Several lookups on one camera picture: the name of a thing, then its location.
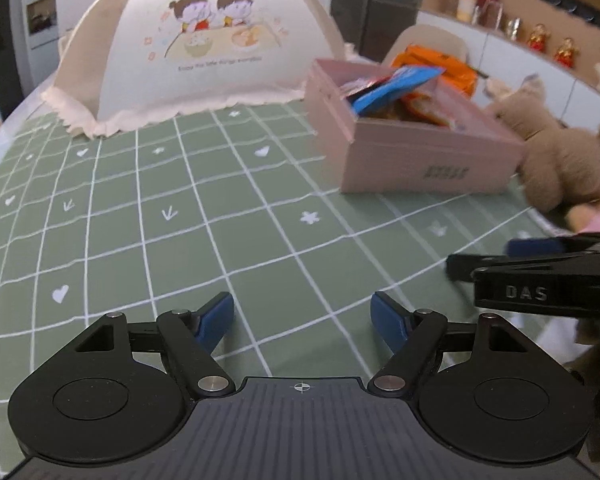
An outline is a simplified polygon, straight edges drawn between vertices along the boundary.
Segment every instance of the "white star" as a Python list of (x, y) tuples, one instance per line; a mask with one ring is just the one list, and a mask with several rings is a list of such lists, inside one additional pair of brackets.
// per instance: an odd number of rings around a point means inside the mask
[(308, 211), (303, 211), (300, 221), (308, 225), (313, 225), (316, 222), (319, 222), (320, 219), (318, 218), (317, 212), (309, 213)]

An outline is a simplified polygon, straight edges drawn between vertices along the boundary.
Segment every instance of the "pink box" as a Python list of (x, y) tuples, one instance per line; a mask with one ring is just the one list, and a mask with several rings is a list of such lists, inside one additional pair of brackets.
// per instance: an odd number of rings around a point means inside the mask
[(451, 85), (424, 86), (466, 127), (360, 118), (338, 87), (394, 69), (317, 59), (305, 94), (308, 118), (341, 192), (503, 192), (522, 160), (525, 145)]

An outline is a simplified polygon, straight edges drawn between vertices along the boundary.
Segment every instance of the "gray ribbed panel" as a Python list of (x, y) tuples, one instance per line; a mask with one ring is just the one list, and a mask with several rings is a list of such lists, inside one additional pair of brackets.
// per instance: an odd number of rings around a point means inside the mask
[(203, 400), (160, 449), (131, 462), (71, 468), (29, 460), (21, 480), (595, 480), (575, 460), (536, 468), (472, 462), (440, 446), (404, 402), (354, 379), (249, 379)]

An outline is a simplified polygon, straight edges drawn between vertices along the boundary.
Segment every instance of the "brown stuffed animal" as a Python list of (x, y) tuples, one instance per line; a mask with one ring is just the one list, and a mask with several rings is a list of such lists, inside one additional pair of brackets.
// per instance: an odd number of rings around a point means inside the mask
[(525, 140), (526, 156), (518, 168), (529, 204), (546, 213), (559, 206), (600, 200), (600, 129), (565, 128), (544, 107), (544, 84), (525, 79), (517, 92), (488, 82), (495, 101), (486, 112)]

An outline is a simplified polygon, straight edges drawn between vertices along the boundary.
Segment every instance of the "orange package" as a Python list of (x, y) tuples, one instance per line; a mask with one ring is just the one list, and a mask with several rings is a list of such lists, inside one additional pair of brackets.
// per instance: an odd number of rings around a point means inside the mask
[(443, 81), (453, 85), (467, 97), (472, 97), (478, 85), (478, 75), (475, 70), (458, 58), (442, 54), (432, 48), (419, 45), (410, 45), (403, 53), (395, 57), (392, 67), (400, 68), (404, 65), (439, 66), (445, 69), (440, 76)]

